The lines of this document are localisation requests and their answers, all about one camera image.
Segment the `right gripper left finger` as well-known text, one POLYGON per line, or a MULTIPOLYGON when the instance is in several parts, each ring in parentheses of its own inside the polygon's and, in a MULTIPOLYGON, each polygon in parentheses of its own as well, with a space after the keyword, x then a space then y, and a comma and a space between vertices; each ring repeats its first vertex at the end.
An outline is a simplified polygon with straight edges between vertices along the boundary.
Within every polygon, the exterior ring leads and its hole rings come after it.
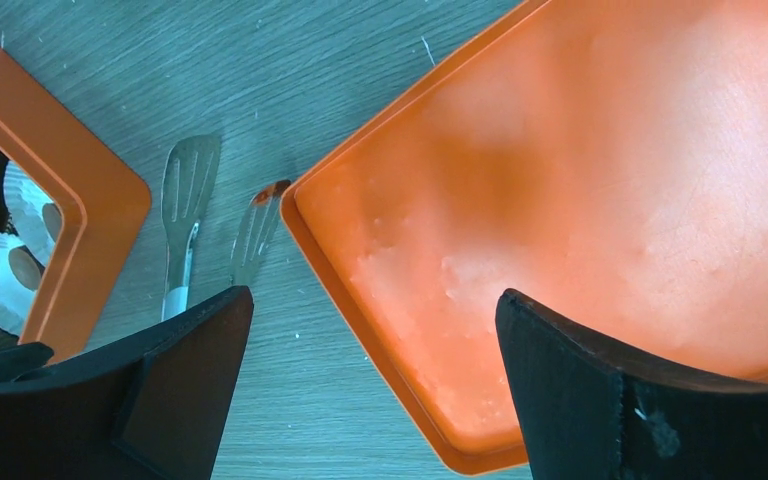
POLYGON ((253 310, 233 286, 61 362, 0 350, 0 479, 209 478, 253 310))

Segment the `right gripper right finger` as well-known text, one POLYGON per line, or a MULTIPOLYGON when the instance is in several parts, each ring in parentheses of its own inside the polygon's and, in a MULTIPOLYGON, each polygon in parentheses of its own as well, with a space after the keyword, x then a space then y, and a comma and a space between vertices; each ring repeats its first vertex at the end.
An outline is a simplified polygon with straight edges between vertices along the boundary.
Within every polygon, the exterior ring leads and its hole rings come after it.
POLYGON ((768 479, 768 384, 678 364, 506 290, 495 324, 536 479, 768 479))

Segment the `orange box lid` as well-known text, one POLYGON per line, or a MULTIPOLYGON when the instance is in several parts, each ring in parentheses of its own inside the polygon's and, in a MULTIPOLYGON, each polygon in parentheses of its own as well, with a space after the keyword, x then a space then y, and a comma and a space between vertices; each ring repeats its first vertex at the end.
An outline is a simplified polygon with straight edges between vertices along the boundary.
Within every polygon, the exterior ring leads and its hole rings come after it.
POLYGON ((768 383, 768 1, 526 1, 305 173, 281 215, 442 463, 536 466, 517 290, 768 383))

